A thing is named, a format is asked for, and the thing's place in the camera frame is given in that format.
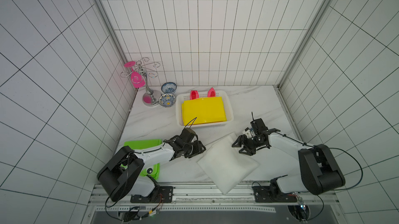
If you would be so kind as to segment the white raincoat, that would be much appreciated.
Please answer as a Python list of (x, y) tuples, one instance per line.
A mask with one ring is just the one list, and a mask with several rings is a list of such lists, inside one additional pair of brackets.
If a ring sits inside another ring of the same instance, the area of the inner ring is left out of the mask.
[(259, 163), (232, 147), (235, 133), (217, 140), (197, 162), (222, 194), (226, 195), (259, 167)]

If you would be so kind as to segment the yellow raincoat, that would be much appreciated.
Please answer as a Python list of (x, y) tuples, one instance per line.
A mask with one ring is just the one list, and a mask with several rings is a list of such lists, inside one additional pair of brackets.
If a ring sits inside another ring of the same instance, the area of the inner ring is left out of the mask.
[(194, 125), (227, 121), (222, 97), (186, 100), (181, 105), (181, 108), (184, 125), (187, 125), (195, 118)]

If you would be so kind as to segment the green frog raincoat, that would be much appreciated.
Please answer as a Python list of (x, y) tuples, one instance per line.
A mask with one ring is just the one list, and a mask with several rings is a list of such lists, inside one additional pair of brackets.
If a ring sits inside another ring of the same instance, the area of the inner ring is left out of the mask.
[[(124, 143), (124, 146), (129, 146), (132, 150), (143, 150), (147, 148), (153, 148), (161, 144), (162, 144), (161, 139), (150, 139), (150, 140), (127, 141)], [(147, 175), (150, 175), (155, 180), (158, 180), (160, 175), (160, 163), (155, 164), (148, 168), (144, 168), (140, 173), (141, 177), (145, 177)]]

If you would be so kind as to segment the white plastic basket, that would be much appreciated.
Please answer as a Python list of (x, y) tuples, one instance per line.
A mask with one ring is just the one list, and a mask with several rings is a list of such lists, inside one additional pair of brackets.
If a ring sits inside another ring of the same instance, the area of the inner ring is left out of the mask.
[[(179, 126), (181, 126), (181, 127), (185, 126), (183, 124), (183, 120), (182, 120), (182, 108), (181, 108), (181, 105), (183, 104), (184, 101), (190, 100), (189, 94), (190, 93), (180, 94), (180, 95), (178, 95), (176, 97), (176, 103), (175, 103), (175, 106), (176, 106), (176, 121), (177, 121), (177, 124)], [(234, 115), (233, 115), (232, 106), (231, 106), (231, 103), (230, 103), (230, 100), (229, 100), (229, 97), (228, 97), (227, 93), (224, 92), (223, 90), (216, 90), (216, 97), (222, 97), (225, 113), (226, 113), (226, 116), (227, 116), (227, 121), (226, 122), (194, 125), (194, 121), (196, 120), (196, 118), (195, 118), (192, 121), (190, 121), (187, 125), (192, 124), (193, 127), (210, 127), (210, 126), (226, 125), (226, 124), (232, 122), (234, 120)]]

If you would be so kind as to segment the pink bunny raincoat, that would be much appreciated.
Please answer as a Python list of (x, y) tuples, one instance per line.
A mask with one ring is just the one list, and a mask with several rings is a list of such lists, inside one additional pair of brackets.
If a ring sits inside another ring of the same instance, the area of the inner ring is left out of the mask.
[(190, 91), (189, 98), (190, 100), (195, 100), (199, 98), (213, 98), (216, 97), (216, 91), (212, 87), (207, 92), (199, 92), (197, 90)]

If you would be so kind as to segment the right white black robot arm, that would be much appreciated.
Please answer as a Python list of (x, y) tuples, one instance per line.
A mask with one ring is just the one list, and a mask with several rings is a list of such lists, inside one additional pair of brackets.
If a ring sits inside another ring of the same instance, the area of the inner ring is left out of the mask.
[(268, 128), (262, 119), (252, 120), (250, 124), (251, 128), (248, 130), (252, 136), (242, 134), (232, 144), (233, 148), (240, 148), (240, 154), (253, 156), (264, 148), (279, 149), (299, 163), (298, 173), (284, 173), (270, 180), (274, 194), (309, 192), (317, 196), (346, 184), (345, 177), (328, 146), (311, 146), (295, 140), (282, 134), (279, 129)]

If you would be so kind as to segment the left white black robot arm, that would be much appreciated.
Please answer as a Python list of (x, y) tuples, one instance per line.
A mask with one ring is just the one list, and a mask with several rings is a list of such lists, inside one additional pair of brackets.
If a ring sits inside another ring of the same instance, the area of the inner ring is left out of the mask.
[(180, 135), (175, 135), (155, 147), (143, 150), (122, 147), (99, 171), (97, 180), (112, 202), (118, 202), (127, 195), (148, 198), (149, 202), (153, 202), (160, 194), (160, 186), (151, 175), (141, 177), (140, 173), (156, 164), (182, 156), (192, 158), (204, 151), (206, 148), (199, 141), (196, 132), (191, 128), (184, 128)]

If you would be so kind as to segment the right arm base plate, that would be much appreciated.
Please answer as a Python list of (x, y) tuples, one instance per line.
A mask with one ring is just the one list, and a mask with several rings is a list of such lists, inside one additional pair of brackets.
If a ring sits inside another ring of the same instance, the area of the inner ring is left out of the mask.
[(269, 186), (252, 186), (256, 203), (296, 203), (297, 197), (291, 194), (273, 193)]

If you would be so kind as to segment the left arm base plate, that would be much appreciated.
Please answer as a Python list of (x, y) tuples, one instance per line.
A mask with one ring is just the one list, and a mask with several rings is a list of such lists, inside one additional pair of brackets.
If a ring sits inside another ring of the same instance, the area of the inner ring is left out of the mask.
[(174, 187), (172, 186), (156, 187), (147, 197), (133, 195), (131, 203), (171, 203), (173, 192)]

